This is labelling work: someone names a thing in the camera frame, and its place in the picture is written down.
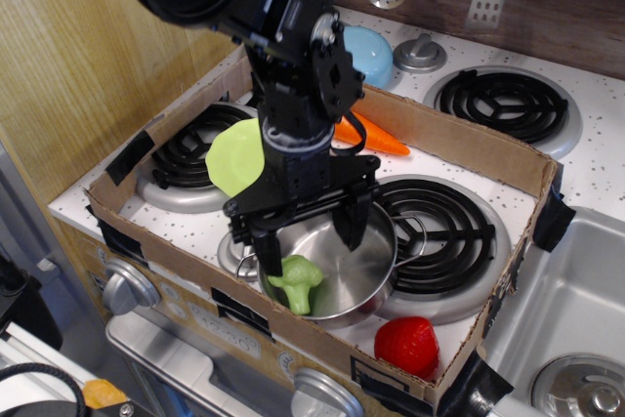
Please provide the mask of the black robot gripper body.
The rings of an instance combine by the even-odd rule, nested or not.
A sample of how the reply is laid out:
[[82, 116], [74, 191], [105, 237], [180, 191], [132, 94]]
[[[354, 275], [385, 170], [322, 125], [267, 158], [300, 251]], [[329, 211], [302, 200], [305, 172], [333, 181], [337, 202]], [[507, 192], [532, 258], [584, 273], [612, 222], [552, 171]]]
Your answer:
[[280, 230], [335, 209], [348, 193], [377, 190], [380, 159], [325, 143], [305, 152], [262, 142], [265, 168], [259, 179], [225, 205], [234, 241], [252, 243], [251, 230]]

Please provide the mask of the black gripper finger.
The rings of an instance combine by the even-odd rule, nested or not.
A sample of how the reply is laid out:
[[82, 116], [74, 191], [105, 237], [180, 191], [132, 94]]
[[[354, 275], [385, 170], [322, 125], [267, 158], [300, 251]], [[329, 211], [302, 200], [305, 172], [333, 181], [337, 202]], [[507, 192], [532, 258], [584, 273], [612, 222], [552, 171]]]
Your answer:
[[263, 272], [270, 276], [282, 276], [282, 256], [276, 230], [251, 230], [252, 246]]
[[350, 251], [354, 251], [362, 242], [372, 199], [372, 192], [368, 190], [348, 193], [332, 210], [335, 231]]

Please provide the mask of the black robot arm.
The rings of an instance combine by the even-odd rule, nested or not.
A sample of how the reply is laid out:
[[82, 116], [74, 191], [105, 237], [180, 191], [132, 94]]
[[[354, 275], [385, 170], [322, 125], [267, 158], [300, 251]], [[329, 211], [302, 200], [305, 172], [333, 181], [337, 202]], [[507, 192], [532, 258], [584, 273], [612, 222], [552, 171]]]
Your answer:
[[330, 211], [350, 249], [363, 239], [380, 161], [336, 149], [334, 129], [364, 96], [333, 0], [138, 0], [161, 20], [207, 27], [246, 50], [259, 100], [261, 176], [225, 206], [234, 240], [282, 273], [278, 232]]

